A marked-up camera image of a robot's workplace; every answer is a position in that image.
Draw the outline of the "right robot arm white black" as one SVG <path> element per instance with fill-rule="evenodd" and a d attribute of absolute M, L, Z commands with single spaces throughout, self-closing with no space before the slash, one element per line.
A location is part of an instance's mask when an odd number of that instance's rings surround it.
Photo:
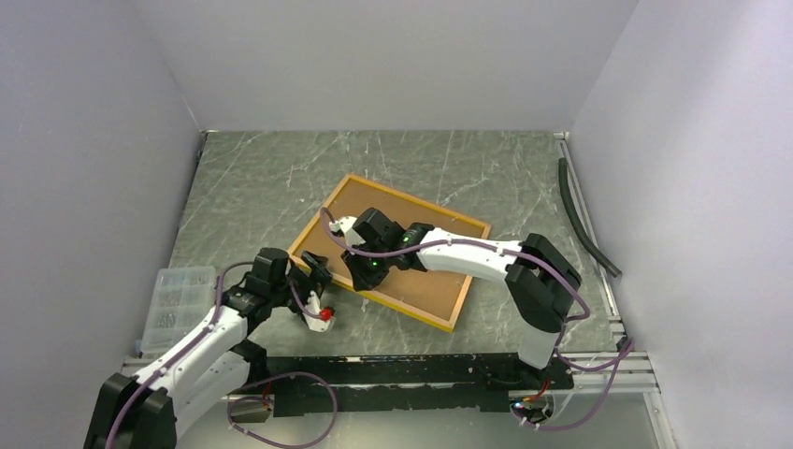
<path fill-rule="evenodd" d="M 391 268 L 451 272 L 505 285 L 526 323 L 515 378 L 527 388 L 548 379 L 582 279 L 547 238 L 531 234 L 524 240 L 489 240 L 432 224 L 403 227 L 375 208 L 358 217 L 329 218 L 325 227 L 344 250 L 341 259 L 356 291 L 374 290 Z"/>

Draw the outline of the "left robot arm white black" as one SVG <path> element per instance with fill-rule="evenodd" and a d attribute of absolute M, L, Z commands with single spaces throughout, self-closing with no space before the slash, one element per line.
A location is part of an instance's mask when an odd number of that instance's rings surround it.
<path fill-rule="evenodd" d="M 320 302 L 332 282 L 327 258 L 304 252 L 300 259 L 306 269 L 284 250 L 263 248 L 230 287 L 221 270 L 213 307 L 193 330 L 135 374 L 115 373 L 103 383 L 84 447 L 173 448 L 222 397 L 278 381 L 266 349 L 250 334 L 279 307 L 315 332 L 326 332 L 334 320 L 334 310 Z"/>

